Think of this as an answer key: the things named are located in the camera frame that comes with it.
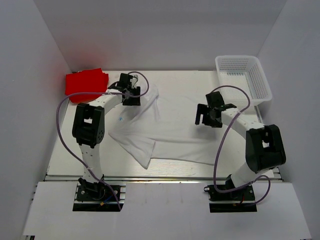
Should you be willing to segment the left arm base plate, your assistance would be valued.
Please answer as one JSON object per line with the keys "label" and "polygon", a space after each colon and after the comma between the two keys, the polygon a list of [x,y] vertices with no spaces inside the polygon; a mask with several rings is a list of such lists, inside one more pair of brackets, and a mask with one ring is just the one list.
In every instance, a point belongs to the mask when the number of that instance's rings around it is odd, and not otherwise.
{"label": "left arm base plate", "polygon": [[121,211],[120,208],[125,203],[125,185],[111,185],[112,190],[104,184],[96,184],[89,187],[88,185],[77,184],[73,212],[115,212]]}

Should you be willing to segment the white t-shirt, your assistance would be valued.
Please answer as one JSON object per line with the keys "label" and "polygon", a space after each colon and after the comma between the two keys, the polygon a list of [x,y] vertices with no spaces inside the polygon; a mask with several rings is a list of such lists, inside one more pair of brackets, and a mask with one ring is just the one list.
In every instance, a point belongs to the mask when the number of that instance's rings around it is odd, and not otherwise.
{"label": "white t-shirt", "polygon": [[223,130],[196,125],[199,94],[163,94],[151,84],[141,105],[127,106],[108,132],[143,168],[151,159],[214,165]]}

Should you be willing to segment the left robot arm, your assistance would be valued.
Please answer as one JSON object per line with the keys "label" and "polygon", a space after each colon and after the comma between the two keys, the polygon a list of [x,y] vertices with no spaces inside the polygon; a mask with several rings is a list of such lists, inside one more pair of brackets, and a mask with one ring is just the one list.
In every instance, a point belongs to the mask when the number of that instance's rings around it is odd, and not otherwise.
{"label": "left robot arm", "polygon": [[97,99],[79,103],[76,107],[72,136],[81,152],[80,162],[84,168],[80,185],[90,196],[99,200],[105,196],[106,185],[100,163],[100,143],[105,136],[105,115],[117,105],[140,106],[141,87],[137,86],[138,76],[121,73],[119,80]]}

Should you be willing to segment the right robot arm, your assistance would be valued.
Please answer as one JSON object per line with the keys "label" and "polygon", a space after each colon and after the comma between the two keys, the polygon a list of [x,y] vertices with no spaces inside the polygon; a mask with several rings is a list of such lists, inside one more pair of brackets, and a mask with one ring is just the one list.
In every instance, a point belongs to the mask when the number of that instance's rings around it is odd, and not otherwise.
{"label": "right robot arm", "polygon": [[229,131],[234,130],[245,140],[244,164],[228,176],[225,188],[219,188],[217,182],[213,182],[216,192],[236,200],[243,195],[244,188],[264,177],[265,172],[286,162],[281,132],[275,124],[264,125],[249,119],[243,110],[232,103],[225,103],[219,91],[212,91],[205,97],[207,103],[197,105],[195,124],[212,128],[226,126],[216,152],[214,177],[217,176],[218,161]]}

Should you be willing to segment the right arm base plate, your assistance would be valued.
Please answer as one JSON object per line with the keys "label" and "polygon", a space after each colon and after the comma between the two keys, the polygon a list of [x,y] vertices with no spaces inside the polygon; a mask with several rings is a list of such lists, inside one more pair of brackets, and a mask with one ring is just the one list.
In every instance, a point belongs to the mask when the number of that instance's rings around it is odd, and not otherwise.
{"label": "right arm base plate", "polygon": [[220,193],[214,185],[207,185],[203,191],[208,194],[210,213],[255,213],[257,206],[251,185],[237,191]]}

